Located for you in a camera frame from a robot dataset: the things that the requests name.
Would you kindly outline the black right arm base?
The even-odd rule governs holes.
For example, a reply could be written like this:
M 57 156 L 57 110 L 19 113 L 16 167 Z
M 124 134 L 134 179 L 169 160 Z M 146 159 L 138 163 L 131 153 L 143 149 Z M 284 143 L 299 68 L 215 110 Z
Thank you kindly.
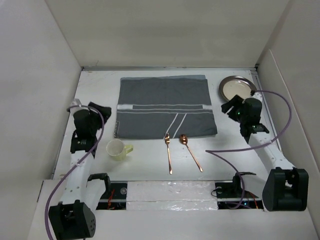
M 216 198 L 219 210 L 263 210 L 262 192 L 266 181 L 253 172 L 240 172 L 231 180 L 214 183 L 211 195 Z

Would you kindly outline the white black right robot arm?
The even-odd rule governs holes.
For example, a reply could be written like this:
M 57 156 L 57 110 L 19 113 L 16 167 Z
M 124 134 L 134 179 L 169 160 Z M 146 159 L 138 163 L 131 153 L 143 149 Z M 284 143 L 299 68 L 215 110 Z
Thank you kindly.
M 221 110 L 239 123 L 241 135 L 255 150 L 268 173 L 266 180 L 248 174 L 244 180 L 233 182 L 232 193 L 237 197 L 248 192 L 255 194 L 269 212 L 304 211 L 307 208 L 309 174 L 305 169 L 296 168 L 272 144 L 269 130 L 260 122 L 262 95 L 254 92 L 246 99 L 235 95 L 221 106 Z

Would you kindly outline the grey striped cloth placemat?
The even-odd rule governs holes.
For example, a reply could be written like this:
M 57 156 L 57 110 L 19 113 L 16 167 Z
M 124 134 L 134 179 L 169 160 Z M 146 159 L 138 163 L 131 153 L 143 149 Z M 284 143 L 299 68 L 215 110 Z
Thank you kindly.
M 201 138 L 217 133 L 205 75 L 121 78 L 115 138 Z

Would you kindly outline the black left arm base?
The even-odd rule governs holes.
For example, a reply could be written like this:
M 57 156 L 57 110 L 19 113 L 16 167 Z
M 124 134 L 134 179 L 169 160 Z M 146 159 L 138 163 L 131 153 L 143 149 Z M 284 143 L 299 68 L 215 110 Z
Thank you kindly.
M 111 189 L 105 192 L 97 205 L 97 210 L 126 210 L 128 183 L 126 181 L 111 182 Z

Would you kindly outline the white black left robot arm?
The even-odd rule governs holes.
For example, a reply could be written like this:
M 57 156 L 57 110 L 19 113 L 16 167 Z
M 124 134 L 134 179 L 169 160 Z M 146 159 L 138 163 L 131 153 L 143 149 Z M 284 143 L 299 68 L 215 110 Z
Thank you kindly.
M 47 199 L 44 224 L 50 240 L 85 240 L 95 235 L 95 210 L 100 198 L 107 198 L 112 191 L 107 173 L 90 173 L 112 110 L 93 102 L 83 105 L 75 98 L 67 111 L 75 126 L 70 169 Z

